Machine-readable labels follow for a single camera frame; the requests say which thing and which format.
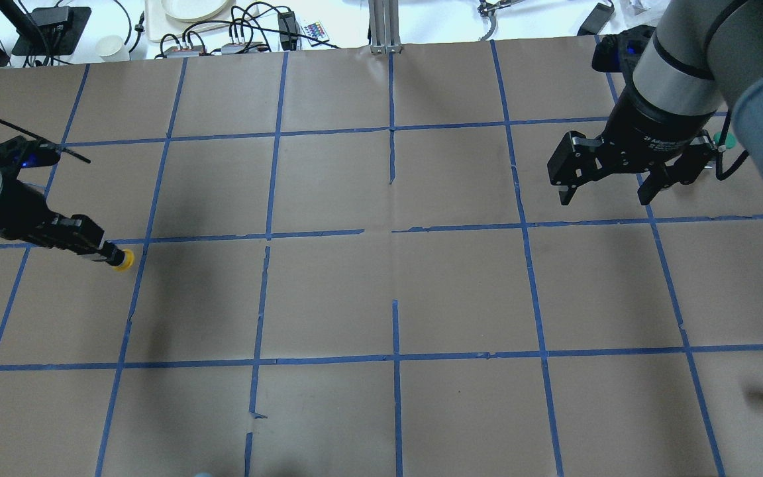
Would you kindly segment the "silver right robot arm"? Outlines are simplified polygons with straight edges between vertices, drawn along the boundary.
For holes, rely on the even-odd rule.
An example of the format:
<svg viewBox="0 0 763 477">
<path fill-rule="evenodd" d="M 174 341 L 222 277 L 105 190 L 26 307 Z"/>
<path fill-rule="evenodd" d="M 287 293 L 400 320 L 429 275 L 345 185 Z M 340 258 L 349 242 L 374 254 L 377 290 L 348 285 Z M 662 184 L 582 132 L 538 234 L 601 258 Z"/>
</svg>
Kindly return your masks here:
<svg viewBox="0 0 763 477">
<path fill-rule="evenodd" d="M 747 159 L 763 178 L 763 1 L 672 1 L 656 26 L 606 36 L 591 67 L 625 85 L 599 136 L 567 132 L 549 159 L 563 205 L 613 174 L 645 175 L 642 205 L 711 161 L 718 180 Z"/>
</svg>

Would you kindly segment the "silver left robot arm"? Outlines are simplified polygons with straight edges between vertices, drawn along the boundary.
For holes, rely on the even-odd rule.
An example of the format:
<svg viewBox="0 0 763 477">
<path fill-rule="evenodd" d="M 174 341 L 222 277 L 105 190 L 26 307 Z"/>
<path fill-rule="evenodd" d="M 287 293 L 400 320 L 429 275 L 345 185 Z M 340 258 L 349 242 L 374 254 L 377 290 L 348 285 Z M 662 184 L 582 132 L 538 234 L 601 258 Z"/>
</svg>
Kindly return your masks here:
<svg viewBox="0 0 763 477">
<path fill-rule="evenodd" d="M 104 229 L 87 215 L 62 215 L 48 207 L 40 191 L 0 167 L 0 238 L 40 248 L 73 252 L 89 262 L 116 270 L 130 268 L 134 254 L 105 238 Z"/>
</svg>

